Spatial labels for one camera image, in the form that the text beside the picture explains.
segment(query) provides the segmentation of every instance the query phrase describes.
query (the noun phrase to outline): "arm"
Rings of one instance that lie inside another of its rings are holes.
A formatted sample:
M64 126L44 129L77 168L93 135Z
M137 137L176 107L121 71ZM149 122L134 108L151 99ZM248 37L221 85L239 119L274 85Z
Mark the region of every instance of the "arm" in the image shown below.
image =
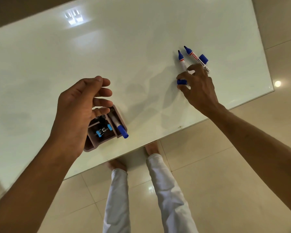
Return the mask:
M85 78L64 91L45 145L0 200L0 232L37 232L66 173L83 151L89 122L112 102L95 96L111 96L110 81Z
M217 100L212 79L201 65L192 65L188 70L195 73L184 72L177 78L185 78L191 87L178 85L189 103L217 125L291 210L291 148L225 109Z

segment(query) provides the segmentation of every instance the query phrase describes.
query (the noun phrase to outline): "foot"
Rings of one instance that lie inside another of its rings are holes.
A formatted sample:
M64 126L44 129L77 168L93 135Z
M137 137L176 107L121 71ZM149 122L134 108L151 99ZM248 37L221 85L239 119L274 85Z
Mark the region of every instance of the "foot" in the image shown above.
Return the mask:
M113 171L116 168L120 168L120 169L124 170L125 172L127 172L127 167L124 164L122 164L120 161L118 161L117 159L110 160L110 161L106 162L106 164L107 164L107 167L111 171Z
M145 149L148 153L148 156L150 156L151 154L159 154L159 146L157 144L157 141L145 145Z

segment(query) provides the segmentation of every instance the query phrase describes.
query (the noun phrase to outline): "marker holder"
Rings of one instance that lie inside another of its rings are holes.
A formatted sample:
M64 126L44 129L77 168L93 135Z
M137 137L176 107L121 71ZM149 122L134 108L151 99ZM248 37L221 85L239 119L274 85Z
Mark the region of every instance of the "marker holder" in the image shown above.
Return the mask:
M118 110L116 107L113 105L110 107L110 109L113 108L114 111L112 112L113 115L118 119L118 121L123 125L125 130L127 131L127 127L120 116ZM112 127L112 131L107 130L101 137L98 137L96 131L98 130L99 127L99 119L94 118L92 121L90 121L88 129L87 129L87 137L84 145L84 151L85 152L90 152L94 149L96 149L100 144L112 139L112 138L119 138L122 136L120 131L117 129L115 124L112 122L111 118L108 116L108 114L105 115L106 122L110 124Z

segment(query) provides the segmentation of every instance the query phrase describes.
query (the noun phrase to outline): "whiteboard surface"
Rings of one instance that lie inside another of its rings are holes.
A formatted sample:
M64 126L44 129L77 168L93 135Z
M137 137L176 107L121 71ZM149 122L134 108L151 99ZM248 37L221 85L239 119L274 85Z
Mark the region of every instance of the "whiteboard surface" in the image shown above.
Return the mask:
M76 8L83 22L70 25ZM176 88L183 45L208 59L227 108L273 90L251 0L76 0L0 28L0 182L8 188L47 140L59 94L109 78L128 127L83 154L73 176L205 119Z

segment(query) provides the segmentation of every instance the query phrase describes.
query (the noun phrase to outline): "white pants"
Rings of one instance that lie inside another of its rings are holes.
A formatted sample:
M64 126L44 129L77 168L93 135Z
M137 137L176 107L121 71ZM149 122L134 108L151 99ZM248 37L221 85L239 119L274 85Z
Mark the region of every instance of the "white pants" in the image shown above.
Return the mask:
M148 157L146 164L157 195L164 232L198 233L188 203L173 175L159 154ZM105 209L103 233L131 232L129 220L127 172L116 168Z

